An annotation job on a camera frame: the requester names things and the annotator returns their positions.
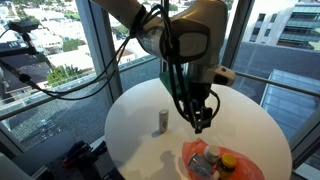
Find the small bottle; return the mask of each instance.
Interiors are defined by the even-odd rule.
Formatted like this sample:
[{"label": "small bottle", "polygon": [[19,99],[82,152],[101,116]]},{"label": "small bottle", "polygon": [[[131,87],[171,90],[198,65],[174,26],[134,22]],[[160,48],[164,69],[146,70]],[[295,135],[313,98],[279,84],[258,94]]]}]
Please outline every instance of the small bottle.
[{"label": "small bottle", "polygon": [[164,133],[168,129],[168,118],[169,118],[169,110],[162,109],[159,112],[159,131],[160,133]]},{"label": "small bottle", "polygon": [[236,168],[236,164],[237,164],[237,160],[232,154],[229,154],[229,153],[223,154],[217,164],[217,171],[220,174],[220,179],[221,180],[229,179]]},{"label": "small bottle", "polygon": [[215,145],[205,147],[203,150],[203,157],[214,166],[219,161],[220,148]]}]

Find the glass window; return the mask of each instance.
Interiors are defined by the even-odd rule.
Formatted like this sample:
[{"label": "glass window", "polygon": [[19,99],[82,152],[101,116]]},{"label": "glass window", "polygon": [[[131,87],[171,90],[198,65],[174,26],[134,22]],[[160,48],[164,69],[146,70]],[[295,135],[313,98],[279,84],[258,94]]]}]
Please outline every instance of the glass window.
[{"label": "glass window", "polygon": [[274,22],[277,18],[277,14],[272,14],[270,22]]},{"label": "glass window", "polygon": [[[38,29],[31,31],[30,37],[36,49],[43,53],[36,56],[5,57],[2,58],[3,61],[22,73],[29,74],[43,89],[66,91],[96,77],[94,62],[97,60],[90,56],[94,53],[90,53],[82,25],[85,22],[80,19],[76,1],[54,1],[50,4],[43,1],[8,3],[8,12],[13,14],[10,17],[4,16],[0,27],[5,26],[12,18],[39,23]],[[1,45],[17,42],[18,48],[26,46],[22,38],[16,37],[13,31],[8,31],[0,42]],[[100,92],[82,101],[47,102],[48,96],[20,83],[6,68],[1,67],[1,70],[0,115],[2,118],[6,117],[2,123],[26,147],[61,131],[69,131],[76,140],[83,139],[89,144],[103,135],[107,114],[106,93]],[[101,85],[95,83],[67,97],[90,95]],[[85,113],[91,107],[92,113]]]},{"label": "glass window", "polygon": [[[300,22],[310,21],[310,14],[314,13],[309,10],[317,7],[318,3],[305,4],[304,6],[310,8],[303,7],[303,10],[298,5],[298,2],[285,0],[268,1],[270,8],[266,13],[265,2],[255,1],[233,69],[319,93],[320,52],[318,48],[310,48],[309,45],[315,36],[310,35],[310,29],[307,27],[301,27],[299,24],[287,25],[293,19],[299,19]],[[299,15],[298,18],[297,14],[291,15],[293,11],[303,12],[308,16]],[[263,21],[264,14],[266,17],[278,14],[277,21],[274,21],[272,31],[270,27],[262,26],[260,30],[265,33],[258,33],[258,29],[255,29],[256,18]],[[260,41],[253,41],[253,38],[263,39],[265,43],[262,45]],[[243,77],[237,77],[232,87],[260,104],[275,119],[288,141],[319,107],[318,97]]]},{"label": "glass window", "polygon": [[266,32],[264,33],[264,36],[265,36],[265,37],[268,37],[269,34],[270,34],[270,31],[271,31],[271,29],[267,29]]},{"label": "glass window", "polygon": [[263,21],[266,14],[259,14],[257,21]]}]

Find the round white table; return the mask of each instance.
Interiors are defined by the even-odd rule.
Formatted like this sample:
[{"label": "round white table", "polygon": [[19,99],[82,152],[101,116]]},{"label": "round white table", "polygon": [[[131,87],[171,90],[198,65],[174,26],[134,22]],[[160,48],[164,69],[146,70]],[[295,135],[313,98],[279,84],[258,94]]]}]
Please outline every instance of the round white table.
[{"label": "round white table", "polygon": [[[266,180],[290,179],[288,142],[273,118],[258,104],[232,88],[212,85],[221,107],[211,127],[195,134],[178,114],[159,79],[138,84],[113,104],[105,124],[106,143],[116,167],[126,179],[188,179],[182,145],[202,138],[237,151],[255,162]],[[206,106],[216,107],[210,96]],[[169,109],[168,130],[158,131],[158,114]]]}]

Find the distant building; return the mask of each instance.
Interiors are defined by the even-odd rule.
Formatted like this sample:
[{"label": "distant building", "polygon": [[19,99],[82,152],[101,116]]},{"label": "distant building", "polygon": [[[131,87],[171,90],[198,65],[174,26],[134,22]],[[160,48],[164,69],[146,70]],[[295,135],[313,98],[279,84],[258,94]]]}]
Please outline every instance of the distant building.
[{"label": "distant building", "polygon": [[39,19],[40,21],[42,20],[63,20],[65,19],[64,14],[60,12],[55,12],[55,11],[46,11],[42,10],[40,8],[25,8],[23,11],[29,15],[29,16],[34,16],[35,18]]},{"label": "distant building", "polygon": [[257,0],[243,41],[317,50],[319,29],[320,4],[315,1]]},{"label": "distant building", "polygon": [[63,41],[59,36],[54,36],[44,28],[31,31],[33,43],[38,52],[45,55],[62,52]]},{"label": "distant building", "polygon": [[87,41],[82,27],[82,23],[79,21],[43,21],[41,22],[41,24],[45,28],[47,28],[52,34],[60,36],[63,41],[69,41],[72,39],[80,39],[83,41]]},{"label": "distant building", "polygon": [[49,55],[47,58],[55,67],[72,65],[73,67],[77,67],[79,70],[94,69],[92,58],[83,53],[83,49]]},{"label": "distant building", "polygon": [[317,50],[319,42],[320,3],[296,4],[277,45]]}]

